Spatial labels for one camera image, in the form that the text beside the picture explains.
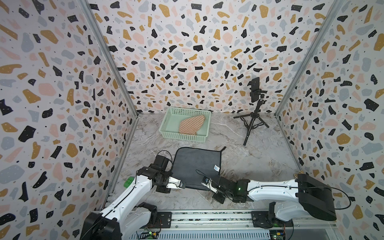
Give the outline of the pink grey dishcloth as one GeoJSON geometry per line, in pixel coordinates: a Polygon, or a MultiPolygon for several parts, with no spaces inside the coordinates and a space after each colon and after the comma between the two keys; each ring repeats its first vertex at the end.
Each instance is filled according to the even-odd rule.
{"type": "Polygon", "coordinates": [[[208,191],[203,182],[206,178],[219,180],[222,152],[182,147],[176,152],[172,177],[180,180],[187,189],[208,191]]]}

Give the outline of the brown striped dishcloth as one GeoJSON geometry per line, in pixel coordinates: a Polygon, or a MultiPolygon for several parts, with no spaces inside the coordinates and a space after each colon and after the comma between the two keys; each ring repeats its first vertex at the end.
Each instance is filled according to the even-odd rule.
{"type": "Polygon", "coordinates": [[[179,134],[196,135],[203,126],[205,119],[204,115],[198,115],[181,121],[179,134]]]}

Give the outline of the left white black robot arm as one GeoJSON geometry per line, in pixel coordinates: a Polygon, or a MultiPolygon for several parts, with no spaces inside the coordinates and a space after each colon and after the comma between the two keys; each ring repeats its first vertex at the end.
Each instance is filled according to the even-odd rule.
{"type": "Polygon", "coordinates": [[[147,225],[156,208],[137,206],[139,200],[156,186],[163,193],[181,186],[181,181],[172,178],[172,159],[156,155],[155,161],[148,167],[136,171],[133,182],[108,207],[99,213],[91,212],[85,219],[81,240],[122,240],[147,225]]]}

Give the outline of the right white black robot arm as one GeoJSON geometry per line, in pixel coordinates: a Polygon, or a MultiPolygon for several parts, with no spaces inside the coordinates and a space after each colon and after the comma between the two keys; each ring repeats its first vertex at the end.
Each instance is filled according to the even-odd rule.
{"type": "Polygon", "coordinates": [[[269,212],[273,219],[280,221],[309,216],[329,222],[337,219],[332,188],[306,174],[282,182],[233,182],[221,177],[214,181],[204,177],[202,185],[213,192],[214,199],[221,204],[226,198],[234,203],[271,200],[269,212]]]}

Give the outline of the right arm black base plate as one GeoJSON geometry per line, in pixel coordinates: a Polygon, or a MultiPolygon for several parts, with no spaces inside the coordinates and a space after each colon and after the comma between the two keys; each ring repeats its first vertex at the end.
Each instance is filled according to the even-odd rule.
{"type": "Polygon", "coordinates": [[[284,228],[292,227],[293,221],[284,222],[270,214],[268,211],[252,211],[251,218],[254,228],[271,229],[271,228],[284,228]]]}

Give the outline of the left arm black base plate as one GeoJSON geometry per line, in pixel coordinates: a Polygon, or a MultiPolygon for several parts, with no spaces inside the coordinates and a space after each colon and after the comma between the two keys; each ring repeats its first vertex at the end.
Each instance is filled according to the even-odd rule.
{"type": "Polygon", "coordinates": [[[157,212],[151,215],[149,223],[146,225],[149,229],[170,229],[172,223],[172,212],[157,212]]]}

